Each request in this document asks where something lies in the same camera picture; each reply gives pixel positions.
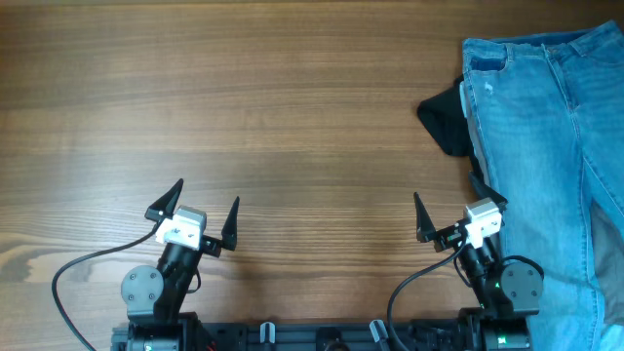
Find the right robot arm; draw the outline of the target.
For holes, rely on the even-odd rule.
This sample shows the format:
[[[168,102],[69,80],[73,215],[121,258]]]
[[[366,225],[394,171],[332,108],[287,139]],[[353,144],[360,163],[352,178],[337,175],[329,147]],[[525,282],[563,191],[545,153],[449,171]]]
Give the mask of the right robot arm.
[[[433,243],[450,259],[479,305],[462,308],[450,320],[413,320],[409,334],[415,350],[532,350],[527,318],[539,313],[544,271],[521,255],[504,256],[499,232],[508,200],[469,174],[478,200],[463,218],[436,229],[418,195],[414,196],[416,237]]]

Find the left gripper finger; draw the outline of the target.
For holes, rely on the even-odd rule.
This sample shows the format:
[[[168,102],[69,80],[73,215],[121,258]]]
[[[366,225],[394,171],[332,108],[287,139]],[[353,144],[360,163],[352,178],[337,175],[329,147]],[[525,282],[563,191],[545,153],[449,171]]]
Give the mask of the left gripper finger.
[[[239,205],[240,198],[236,197],[221,230],[221,245],[228,251],[235,251],[237,247]]]
[[[164,218],[172,218],[182,188],[183,179],[180,178],[164,195],[147,208],[144,217],[154,222],[159,222]]]

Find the light blue denim jeans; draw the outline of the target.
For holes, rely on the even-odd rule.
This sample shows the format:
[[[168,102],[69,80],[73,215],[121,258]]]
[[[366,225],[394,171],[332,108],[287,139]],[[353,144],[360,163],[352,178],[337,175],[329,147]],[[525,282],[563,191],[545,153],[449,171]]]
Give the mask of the light blue denim jeans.
[[[507,198],[501,250],[542,266],[538,350],[623,346],[623,34],[462,44],[463,98],[486,183]]]

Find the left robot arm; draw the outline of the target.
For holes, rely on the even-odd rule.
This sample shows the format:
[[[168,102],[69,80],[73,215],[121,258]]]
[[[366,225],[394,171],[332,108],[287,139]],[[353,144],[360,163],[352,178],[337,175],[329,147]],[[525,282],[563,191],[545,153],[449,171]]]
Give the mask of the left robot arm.
[[[235,199],[219,239],[205,234],[207,214],[180,206],[183,180],[150,205],[145,217],[155,222],[156,241],[165,246],[155,266],[141,265],[130,270],[121,284],[127,305],[126,329],[115,329],[113,351],[200,351],[216,350],[216,340],[194,312],[182,313],[181,305],[194,291],[191,282],[199,278],[203,255],[220,256],[237,246]]]

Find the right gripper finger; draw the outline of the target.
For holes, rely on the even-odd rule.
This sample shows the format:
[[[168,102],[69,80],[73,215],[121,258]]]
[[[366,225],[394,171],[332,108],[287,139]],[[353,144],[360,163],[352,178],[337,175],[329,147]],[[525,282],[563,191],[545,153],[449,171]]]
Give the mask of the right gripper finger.
[[[480,180],[473,172],[469,173],[470,182],[480,200],[490,199],[501,211],[506,210],[508,200]]]
[[[416,238],[421,243],[426,243],[435,238],[436,228],[417,192],[413,193],[416,209]]]

